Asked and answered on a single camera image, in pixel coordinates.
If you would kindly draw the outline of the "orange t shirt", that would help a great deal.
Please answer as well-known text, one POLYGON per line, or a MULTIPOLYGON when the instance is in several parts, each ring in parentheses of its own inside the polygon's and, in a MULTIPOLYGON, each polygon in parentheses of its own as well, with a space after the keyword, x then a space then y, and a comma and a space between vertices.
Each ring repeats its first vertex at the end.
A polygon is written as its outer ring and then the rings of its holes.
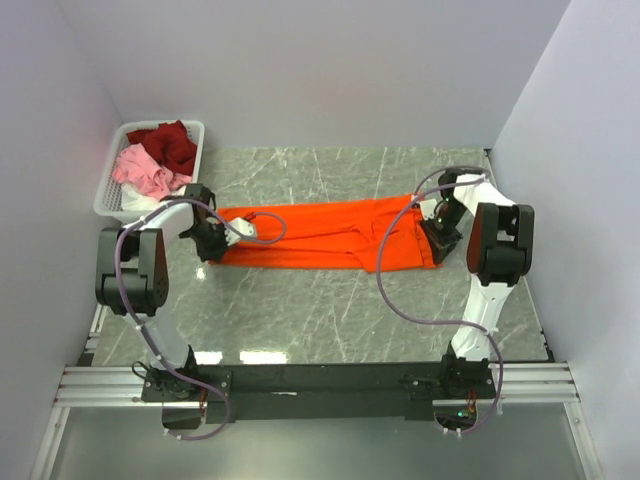
POLYGON ((347 202, 242 206, 219 211, 226 220, 249 218, 261 239, 274 244, 241 242, 224 254, 222 265, 277 269, 356 269, 376 271, 379 247, 385 244, 381 270, 434 269, 421 211, 401 210, 409 195, 347 202))

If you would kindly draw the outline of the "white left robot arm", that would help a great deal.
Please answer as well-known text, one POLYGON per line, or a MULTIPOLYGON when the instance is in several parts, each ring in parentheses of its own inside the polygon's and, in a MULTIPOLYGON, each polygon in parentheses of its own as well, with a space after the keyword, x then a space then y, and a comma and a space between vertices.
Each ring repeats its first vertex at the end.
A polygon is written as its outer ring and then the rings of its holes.
POLYGON ((175 238, 189 239, 201 261, 221 261, 231 243, 225 226, 212 221, 215 211, 214 193, 191 184, 156 212, 100 233, 96 298, 123 317, 145 344, 149 359, 145 400, 186 402, 214 390, 165 306, 169 294, 165 246, 175 238))

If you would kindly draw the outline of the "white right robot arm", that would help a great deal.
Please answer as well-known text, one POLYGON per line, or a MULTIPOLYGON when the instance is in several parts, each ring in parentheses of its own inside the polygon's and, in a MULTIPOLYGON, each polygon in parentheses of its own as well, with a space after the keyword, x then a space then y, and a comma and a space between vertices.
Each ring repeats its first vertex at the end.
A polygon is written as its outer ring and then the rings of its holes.
POLYGON ((419 202, 420 227, 435 264, 442 264, 462 239, 463 216, 473 217, 466 249, 469 295, 438 377, 442 393, 460 399, 491 379, 491 340, 507 298, 530 270, 535 213, 502 195, 484 169, 449 167, 436 174, 441 199, 419 202))

